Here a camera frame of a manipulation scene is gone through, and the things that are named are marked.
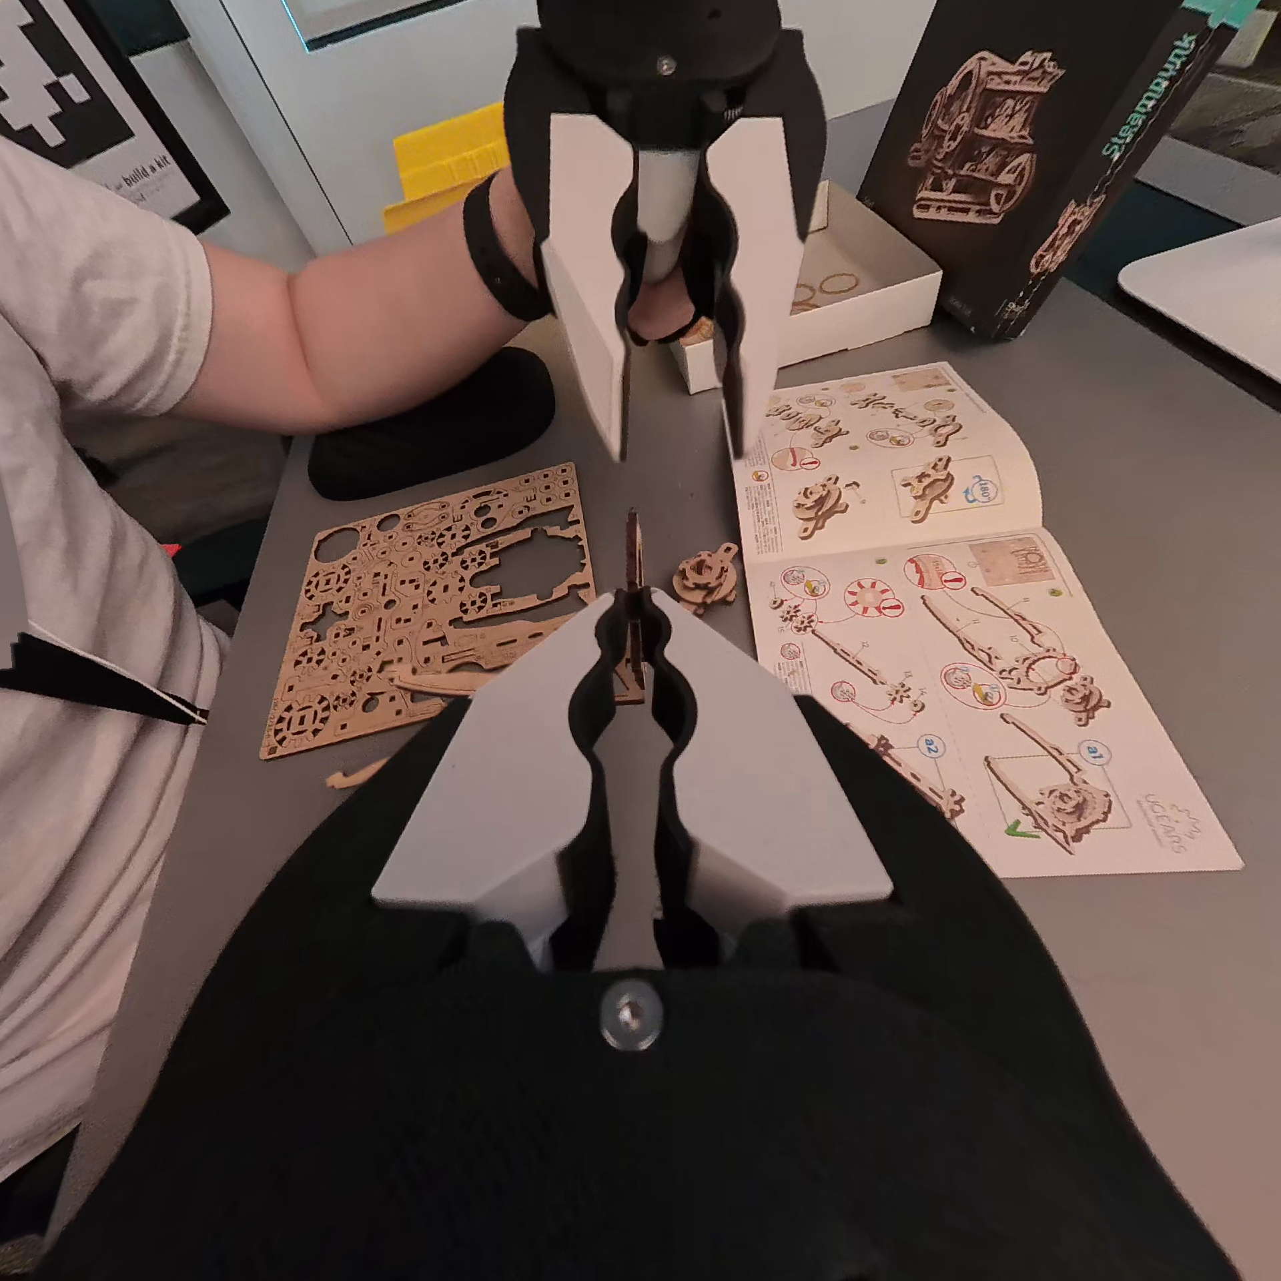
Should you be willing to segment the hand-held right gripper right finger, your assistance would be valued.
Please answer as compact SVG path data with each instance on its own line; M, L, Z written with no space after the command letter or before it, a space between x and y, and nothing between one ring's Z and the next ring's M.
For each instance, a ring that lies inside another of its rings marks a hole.
M796 695L643 587L650 712L670 739L655 865L664 964L717 964L758 920L889 900L893 884Z

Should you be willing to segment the person's left forearm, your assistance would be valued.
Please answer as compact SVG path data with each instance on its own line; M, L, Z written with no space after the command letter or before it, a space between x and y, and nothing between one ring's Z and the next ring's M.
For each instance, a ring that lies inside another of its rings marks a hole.
M204 259L211 338L173 407L201 423L280 437L360 425L457 388L524 327L472 263L464 206L301 273L227 246L204 246Z

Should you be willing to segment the white cardboard box tray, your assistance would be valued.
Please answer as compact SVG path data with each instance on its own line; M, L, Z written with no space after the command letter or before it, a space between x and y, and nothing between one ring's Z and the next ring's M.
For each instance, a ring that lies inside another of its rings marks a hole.
M779 366L875 346L932 320L941 268L835 181L820 181Z

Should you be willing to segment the person's left hand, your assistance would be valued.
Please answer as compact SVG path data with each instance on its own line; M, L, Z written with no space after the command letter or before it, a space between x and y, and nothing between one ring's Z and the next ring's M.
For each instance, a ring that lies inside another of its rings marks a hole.
M629 311L629 330L636 346L672 341L699 320L696 303L686 294L683 269L678 268L664 278L643 278Z

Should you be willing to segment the yellow plastic bin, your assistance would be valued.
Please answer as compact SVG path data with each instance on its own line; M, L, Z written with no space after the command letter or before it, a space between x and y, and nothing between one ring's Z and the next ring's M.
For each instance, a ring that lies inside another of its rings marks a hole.
M497 168L512 167L504 104L393 138L405 199L383 208L383 230L405 230L464 203Z

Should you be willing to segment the thin wooden lattice leg part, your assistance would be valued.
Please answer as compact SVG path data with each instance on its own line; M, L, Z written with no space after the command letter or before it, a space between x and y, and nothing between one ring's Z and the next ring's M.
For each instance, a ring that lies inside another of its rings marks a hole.
M617 706L641 706L647 700L647 663L643 663L643 626L637 615L637 592L643 587L643 540L637 509L629 509L626 531L626 573L629 573L629 646L626 660L617 663L621 691L615 695Z

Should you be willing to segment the paper instruction booklet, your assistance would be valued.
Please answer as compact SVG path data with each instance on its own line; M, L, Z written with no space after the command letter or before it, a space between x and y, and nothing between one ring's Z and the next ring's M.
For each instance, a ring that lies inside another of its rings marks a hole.
M1044 531L1031 452L950 364L768 394L736 491L758 660L991 872L1244 865Z

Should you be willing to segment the curved wooden leg part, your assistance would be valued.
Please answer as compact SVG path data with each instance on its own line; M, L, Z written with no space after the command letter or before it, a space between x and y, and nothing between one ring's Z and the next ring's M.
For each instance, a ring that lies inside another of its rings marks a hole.
M513 658L495 650L445 650L421 666L393 666L387 680L398 689L417 695L476 695L484 683L492 683Z

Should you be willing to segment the black wrist rest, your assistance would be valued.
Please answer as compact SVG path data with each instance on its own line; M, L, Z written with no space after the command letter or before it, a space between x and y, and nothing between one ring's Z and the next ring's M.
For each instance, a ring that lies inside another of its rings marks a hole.
M369 502L501 460L534 446L555 416L541 354L501 349L453 391L413 408L324 431L309 482L324 502Z

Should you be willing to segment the black model kit box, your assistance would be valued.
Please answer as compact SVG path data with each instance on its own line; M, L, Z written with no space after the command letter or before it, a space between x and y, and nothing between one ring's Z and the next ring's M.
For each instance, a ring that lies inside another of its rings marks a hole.
M1254 0L941 0L860 199L1016 338Z

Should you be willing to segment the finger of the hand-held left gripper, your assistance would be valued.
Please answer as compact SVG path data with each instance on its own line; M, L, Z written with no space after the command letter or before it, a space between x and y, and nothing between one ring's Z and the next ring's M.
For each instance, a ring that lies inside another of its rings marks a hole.
M805 233L794 216L788 132L779 118L738 118L699 167L699 233L714 263L714 361L732 459L762 429L794 308Z
M585 408L615 460L629 456L629 285L615 216L637 187L626 138L592 114L550 118L550 230L543 275Z

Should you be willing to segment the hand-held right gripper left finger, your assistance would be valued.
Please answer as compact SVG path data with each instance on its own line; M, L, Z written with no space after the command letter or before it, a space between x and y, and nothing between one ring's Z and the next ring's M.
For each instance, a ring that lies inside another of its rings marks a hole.
M504 920L537 964L595 964L617 887L595 745L626 646L617 592L472 695L375 881L378 905Z

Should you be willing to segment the round wooden model assembly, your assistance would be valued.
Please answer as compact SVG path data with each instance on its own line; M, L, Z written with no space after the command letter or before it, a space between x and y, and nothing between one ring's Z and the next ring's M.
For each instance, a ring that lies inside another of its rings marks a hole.
M736 600L738 594L736 556L738 546L722 543L714 552L696 552L679 561L670 585L691 615L704 618L707 608Z

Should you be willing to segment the white flat device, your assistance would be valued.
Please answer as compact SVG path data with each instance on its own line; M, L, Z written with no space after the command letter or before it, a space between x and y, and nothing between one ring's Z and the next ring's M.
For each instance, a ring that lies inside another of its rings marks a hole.
M1268 381L1281 381L1281 222L1152 252L1119 289Z

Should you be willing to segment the black wristband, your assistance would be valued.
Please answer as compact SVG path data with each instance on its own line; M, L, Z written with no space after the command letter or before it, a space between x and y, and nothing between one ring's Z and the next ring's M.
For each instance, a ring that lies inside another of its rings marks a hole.
M495 295L495 303L522 320L522 322L537 322L552 311L552 298L543 285L534 285L522 268L507 256L495 222L492 222L492 181L488 174L483 184L470 191L461 203L461 230L464 230L464 246L472 256L472 268L479 269L483 284Z

